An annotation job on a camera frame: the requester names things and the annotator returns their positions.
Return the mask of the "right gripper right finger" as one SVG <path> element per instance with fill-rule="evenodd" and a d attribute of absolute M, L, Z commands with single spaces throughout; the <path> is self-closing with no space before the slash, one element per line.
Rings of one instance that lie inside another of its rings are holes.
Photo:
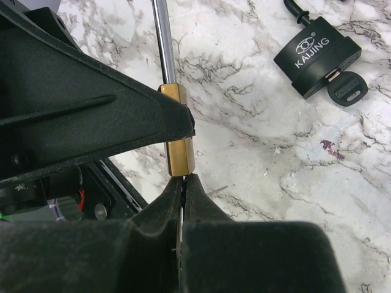
<path fill-rule="evenodd" d="M 345 292 L 331 243 L 309 222 L 236 222 L 185 180 L 181 292 Z"/>

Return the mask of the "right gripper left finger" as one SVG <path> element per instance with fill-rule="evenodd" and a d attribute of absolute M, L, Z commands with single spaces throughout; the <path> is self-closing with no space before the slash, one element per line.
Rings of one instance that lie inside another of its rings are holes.
<path fill-rule="evenodd" d="M 177 291 L 182 185 L 131 219 L 3 223 L 1 291 Z"/>

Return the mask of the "black-headed key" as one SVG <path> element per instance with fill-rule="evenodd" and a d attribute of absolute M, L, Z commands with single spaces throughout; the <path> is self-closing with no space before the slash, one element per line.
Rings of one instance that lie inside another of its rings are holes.
<path fill-rule="evenodd" d="M 368 85 L 357 73 L 344 71 L 329 83 L 327 92 L 335 103 L 349 107 L 368 93 Z"/>

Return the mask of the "black padlock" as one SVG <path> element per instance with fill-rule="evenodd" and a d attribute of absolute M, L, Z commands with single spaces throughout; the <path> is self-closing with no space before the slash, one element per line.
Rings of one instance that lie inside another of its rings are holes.
<path fill-rule="evenodd" d="M 275 56 L 274 62 L 288 76 L 291 86 L 307 99 L 346 71 L 361 56 L 362 49 L 323 17 L 311 20 L 309 12 L 295 1 L 283 3 L 304 28 Z"/>

